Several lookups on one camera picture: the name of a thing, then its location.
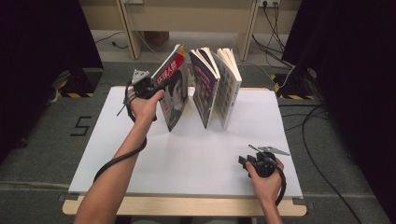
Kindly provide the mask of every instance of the electrical outlet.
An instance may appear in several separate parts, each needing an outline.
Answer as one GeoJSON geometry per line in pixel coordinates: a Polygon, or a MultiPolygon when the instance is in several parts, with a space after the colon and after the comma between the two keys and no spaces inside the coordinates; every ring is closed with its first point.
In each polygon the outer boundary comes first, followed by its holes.
{"type": "Polygon", "coordinates": [[[266,1],[267,2],[267,7],[274,7],[275,3],[279,6],[280,0],[260,0],[259,7],[262,7],[262,3],[266,1]]]}
{"type": "Polygon", "coordinates": [[[143,0],[125,0],[126,5],[143,5],[143,0]]]}

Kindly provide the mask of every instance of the open book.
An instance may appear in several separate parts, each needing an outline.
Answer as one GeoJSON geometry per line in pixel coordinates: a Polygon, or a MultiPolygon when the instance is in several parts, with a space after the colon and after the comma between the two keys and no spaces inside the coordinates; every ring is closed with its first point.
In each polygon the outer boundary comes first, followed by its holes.
{"type": "MultiPolygon", "coordinates": [[[[189,52],[194,73],[195,92],[192,99],[204,127],[207,128],[216,108],[221,126],[227,129],[228,120],[238,95],[242,78],[231,49],[193,49],[189,52]]],[[[160,101],[169,132],[180,119],[188,100],[189,71],[183,45],[176,45],[161,67],[151,76],[154,86],[169,78],[165,95],[160,101]]]]}
{"type": "Polygon", "coordinates": [[[207,128],[218,92],[219,69],[209,48],[192,49],[189,54],[195,83],[192,99],[197,106],[204,127],[207,128]]]}
{"type": "Polygon", "coordinates": [[[183,45],[176,45],[169,57],[158,70],[151,76],[154,86],[160,85],[164,79],[169,78],[165,94],[160,101],[169,132],[177,124],[184,106],[188,100],[188,75],[189,70],[185,61],[183,45]]]}
{"type": "Polygon", "coordinates": [[[193,49],[189,52],[195,77],[195,92],[192,97],[200,113],[204,127],[209,124],[215,107],[221,126],[227,129],[228,121],[242,78],[231,49],[193,49]]]}

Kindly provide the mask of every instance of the white table surface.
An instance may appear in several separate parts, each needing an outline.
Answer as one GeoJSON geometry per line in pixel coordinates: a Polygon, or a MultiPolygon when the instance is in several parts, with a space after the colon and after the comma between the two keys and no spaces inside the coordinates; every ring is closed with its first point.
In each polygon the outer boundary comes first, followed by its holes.
{"type": "MultiPolygon", "coordinates": [[[[111,88],[69,192],[88,191],[96,172],[111,160],[132,128],[125,109],[117,117],[123,94],[124,87],[111,88]]],[[[227,130],[222,130],[216,114],[205,129],[191,97],[172,132],[159,105],[157,117],[134,168],[127,189],[131,195],[252,197],[248,172],[238,163],[239,156],[255,156],[248,145],[290,152],[273,91],[241,89],[227,130]]],[[[292,155],[276,156],[285,165],[285,198],[302,198],[292,155]]]]}

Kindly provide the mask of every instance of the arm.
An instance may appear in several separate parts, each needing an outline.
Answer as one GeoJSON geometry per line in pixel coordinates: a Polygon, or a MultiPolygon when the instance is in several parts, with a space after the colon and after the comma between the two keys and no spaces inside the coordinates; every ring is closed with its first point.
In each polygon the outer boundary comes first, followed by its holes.
{"type": "MultiPolygon", "coordinates": [[[[158,91],[151,99],[135,98],[131,102],[136,121],[114,158],[140,147],[146,138],[157,102],[163,97],[158,91]]],[[[111,223],[116,217],[134,170],[138,154],[117,162],[104,171],[92,184],[79,206],[74,223],[111,223]]]]}
{"type": "MultiPolygon", "coordinates": [[[[277,166],[283,170],[283,163],[278,159],[276,159],[276,163],[277,166]]],[[[256,170],[250,162],[247,162],[247,170],[253,182],[254,194],[256,194],[262,206],[266,223],[283,223],[275,204],[276,196],[280,190],[282,181],[279,172],[274,171],[274,173],[267,178],[261,178],[257,175],[256,170]]]]}

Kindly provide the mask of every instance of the hand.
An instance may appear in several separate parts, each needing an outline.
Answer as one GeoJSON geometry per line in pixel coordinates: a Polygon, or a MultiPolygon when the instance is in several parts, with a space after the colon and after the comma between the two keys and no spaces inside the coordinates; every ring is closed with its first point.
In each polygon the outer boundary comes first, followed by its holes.
{"type": "Polygon", "coordinates": [[[157,109],[157,102],[163,98],[164,91],[157,91],[150,99],[141,99],[138,97],[130,98],[131,109],[134,112],[136,121],[138,120],[152,120],[155,116],[157,109]]]}
{"type": "MultiPolygon", "coordinates": [[[[284,166],[280,160],[276,159],[276,165],[283,170],[284,166]]],[[[282,186],[282,179],[279,172],[275,170],[272,175],[262,178],[256,173],[250,162],[247,162],[246,166],[253,182],[254,194],[256,194],[257,198],[261,203],[275,204],[276,196],[282,186]]]]}

